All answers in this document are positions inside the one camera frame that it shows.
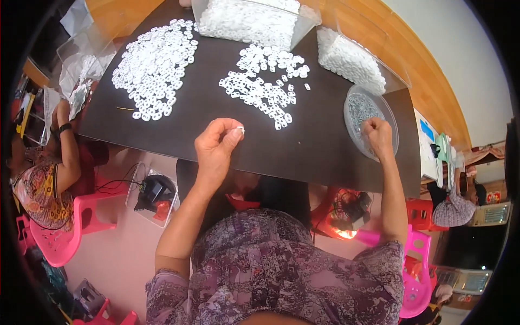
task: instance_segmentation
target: purple patterned blouse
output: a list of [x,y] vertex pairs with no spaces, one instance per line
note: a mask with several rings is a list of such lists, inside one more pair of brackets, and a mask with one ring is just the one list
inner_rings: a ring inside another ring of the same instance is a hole
[[238,324],[257,311],[315,324],[397,324],[403,260],[398,242],[350,261],[314,247],[284,212],[235,212],[197,241],[189,281],[167,269],[148,281],[147,324]]

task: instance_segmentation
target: white plastic part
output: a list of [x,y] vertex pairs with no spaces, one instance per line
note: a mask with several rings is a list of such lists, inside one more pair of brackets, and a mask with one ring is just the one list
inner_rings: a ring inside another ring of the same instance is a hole
[[154,115],[152,115],[152,120],[154,120],[154,121],[158,121],[161,118],[162,118],[162,113],[161,112],[157,112]]

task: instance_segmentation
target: hand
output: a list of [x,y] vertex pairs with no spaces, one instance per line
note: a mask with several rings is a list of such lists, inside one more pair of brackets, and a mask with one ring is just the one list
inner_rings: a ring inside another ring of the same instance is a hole
[[64,124],[69,123],[69,115],[70,115],[70,104],[67,100],[62,99],[55,109],[58,125],[62,126]]
[[179,4],[181,7],[189,8],[191,7],[191,0],[179,0]]
[[195,150],[199,160],[196,185],[213,195],[226,178],[231,153],[244,136],[237,126],[242,123],[233,119],[213,120],[195,139]]
[[370,118],[363,122],[363,132],[380,161],[394,156],[392,147],[392,127],[380,118]]

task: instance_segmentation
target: wristwatch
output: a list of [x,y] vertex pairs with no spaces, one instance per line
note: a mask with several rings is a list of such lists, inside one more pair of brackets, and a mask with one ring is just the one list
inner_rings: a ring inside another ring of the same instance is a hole
[[65,131],[65,130],[68,130],[68,129],[71,129],[72,128],[72,125],[70,123],[65,123],[64,125],[60,126],[60,128],[58,129],[58,137],[59,135]]

